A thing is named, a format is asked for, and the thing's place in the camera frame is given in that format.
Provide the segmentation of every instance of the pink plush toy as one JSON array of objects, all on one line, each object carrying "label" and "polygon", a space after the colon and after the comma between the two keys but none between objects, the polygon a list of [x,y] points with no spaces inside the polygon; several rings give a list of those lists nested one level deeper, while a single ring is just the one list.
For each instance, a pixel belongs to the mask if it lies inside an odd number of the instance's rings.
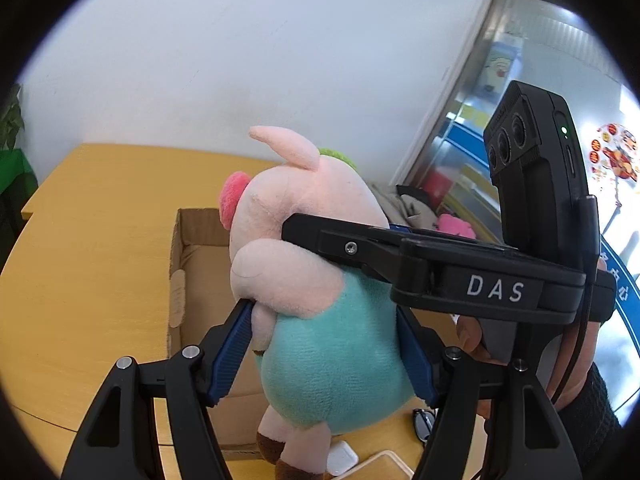
[{"label": "pink plush toy", "polygon": [[257,443],[277,480],[321,480],[332,434],[382,420],[414,393],[390,285],[284,242],[282,223],[306,213],[389,225],[347,163],[291,130],[249,134],[286,160],[253,179],[231,175],[220,196],[233,293],[255,300],[252,347],[270,402]]},{"label": "pink plush toy", "polygon": [[446,213],[440,215],[438,218],[438,221],[436,222],[436,231],[449,235],[463,236],[465,238],[473,238],[474,240],[476,239],[476,233],[469,222],[465,222],[460,218],[456,218],[455,216],[451,216]]}]

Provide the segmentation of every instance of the camera lens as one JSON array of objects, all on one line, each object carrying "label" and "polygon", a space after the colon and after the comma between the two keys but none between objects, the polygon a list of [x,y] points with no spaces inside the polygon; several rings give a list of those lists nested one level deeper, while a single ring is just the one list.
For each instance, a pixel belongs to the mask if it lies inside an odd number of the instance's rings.
[{"label": "camera lens", "polygon": [[511,129],[513,130],[513,140],[515,140],[516,145],[521,148],[524,146],[524,141],[527,139],[527,133],[524,130],[524,122],[519,115],[513,116]]},{"label": "camera lens", "polygon": [[489,163],[491,164],[492,170],[495,170],[495,167],[498,164],[498,159],[495,156],[495,150],[493,146],[489,148]]},{"label": "camera lens", "polygon": [[507,137],[507,132],[504,128],[501,129],[498,134],[498,153],[500,153],[502,161],[507,164],[511,158],[511,146],[509,145],[509,137]]}]

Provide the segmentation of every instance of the brown plush foot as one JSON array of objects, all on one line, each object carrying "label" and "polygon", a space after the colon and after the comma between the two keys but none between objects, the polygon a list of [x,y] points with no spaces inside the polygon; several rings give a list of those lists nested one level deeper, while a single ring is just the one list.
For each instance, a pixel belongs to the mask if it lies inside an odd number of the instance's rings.
[{"label": "brown plush foot", "polygon": [[256,444],[258,445],[258,450],[260,450],[262,458],[274,465],[280,459],[280,455],[284,449],[284,442],[271,440],[269,437],[260,433],[256,435]]},{"label": "brown plush foot", "polygon": [[276,480],[322,480],[324,473],[308,473],[278,460],[276,463]]}]

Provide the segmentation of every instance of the human hand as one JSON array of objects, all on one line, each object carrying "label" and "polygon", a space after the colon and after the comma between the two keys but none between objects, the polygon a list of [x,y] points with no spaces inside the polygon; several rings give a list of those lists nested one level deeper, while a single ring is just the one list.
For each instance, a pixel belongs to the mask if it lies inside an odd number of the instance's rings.
[{"label": "human hand", "polygon": [[[602,259],[598,262],[598,268],[601,270],[607,270],[607,265]],[[574,370],[569,377],[568,383],[556,402],[556,410],[562,410],[565,406],[569,405],[569,403],[571,403],[582,390],[584,383],[587,380],[587,373],[593,363],[599,329],[599,323],[591,321],[588,323],[587,331],[584,336],[584,343],[580,350],[580,356],[578,357]],[[505,365],[505,363],[492,359],[486,348],[480,344],[482,340],[482,328],[476,318],[460,316],[456,324],[456,332],[458,333],[458,339],[460,340],[460,348],[471,355],[471,357],[478,361]],[[577,336],[578,320],[576,319],[571,325],[564,329],[564,333],[562,334],[558,358],[556,359],[556,364],[554,365],[554,370],[551,374],[549,384],[546,387],[546,394],[549,397],[551,397],[556,391],[556,388],[560,383],[560,379],[569,364],[569,359],[574,351]],[[478,415],[481,415],[484,418],[489,418],[490,413],[491,401],[480,400],[478,403]]]}]

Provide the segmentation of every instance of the teal plush body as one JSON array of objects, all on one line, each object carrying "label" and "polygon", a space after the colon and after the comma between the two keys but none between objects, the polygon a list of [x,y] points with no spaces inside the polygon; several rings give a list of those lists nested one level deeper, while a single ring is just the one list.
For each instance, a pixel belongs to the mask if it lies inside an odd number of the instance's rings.
[{"label": "teal plush body", "polygon": [[332,434],[376,423],[414,394],[400,358],[390,285],[344,269],[345,287],[311,319],[278,314],[258,357],[271,406],[300,428]]}]

